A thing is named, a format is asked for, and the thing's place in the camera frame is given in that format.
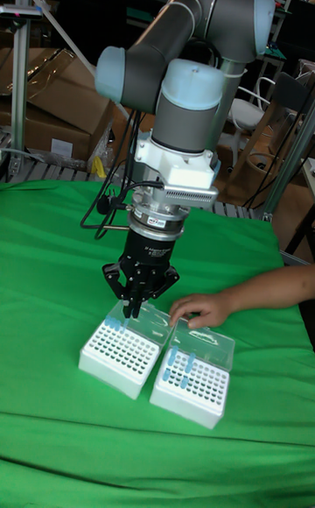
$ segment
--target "green cloth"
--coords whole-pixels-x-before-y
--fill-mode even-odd
[[[137,401],[78,370],[81,347],[116,303],[101,267],[126,237],[96,242],[79,227],[98,190],[1,186],[0,507],[315,504],[315,356],[298,307],[234,314],[220,327],[236,345],[213,431],[149,403],[158,365]],[[171,262],[181,279],[157,300],[164,311],[282,264],[267,222],[201,210]]]

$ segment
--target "pipette tip box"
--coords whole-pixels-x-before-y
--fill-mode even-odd
[[[127,323],[118,302],[81,349],[80,370],[137,399],[171,331],[168,320],[144,304]]]
[[[224,415],[235,341],[179,320],[150,402],[213,429]]]

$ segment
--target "white mounting bracket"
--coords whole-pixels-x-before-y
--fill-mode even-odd
[[[151,139],[140,139],[136,145],[135,161],[157,171],[167,185],[208,189],[214,180],[210,167],[213,153],[186,154],[164,148]]]

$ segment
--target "light blue joint cap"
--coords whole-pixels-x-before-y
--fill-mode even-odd
[[[108,46],[97,61],[95,72],[96,91],[119,103],[123,97],[125,77],[125,51],[116,46]]]
[[[172,60],[162,83],[162,94],[183,109],[203,111],[216,107],[222,97],[224,74],[191,60]]]
[[[264,54],[275,13],[275,0],[254,0],[255,49]]]

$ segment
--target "human hand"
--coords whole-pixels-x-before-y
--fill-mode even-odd
[[[199,314],[188,322],[190,329],[200,327],[219,327],[232,313],[228,297],[223,293],[190,294],[174,301],[170,310],[170,326],[173,327],[179,317]]]

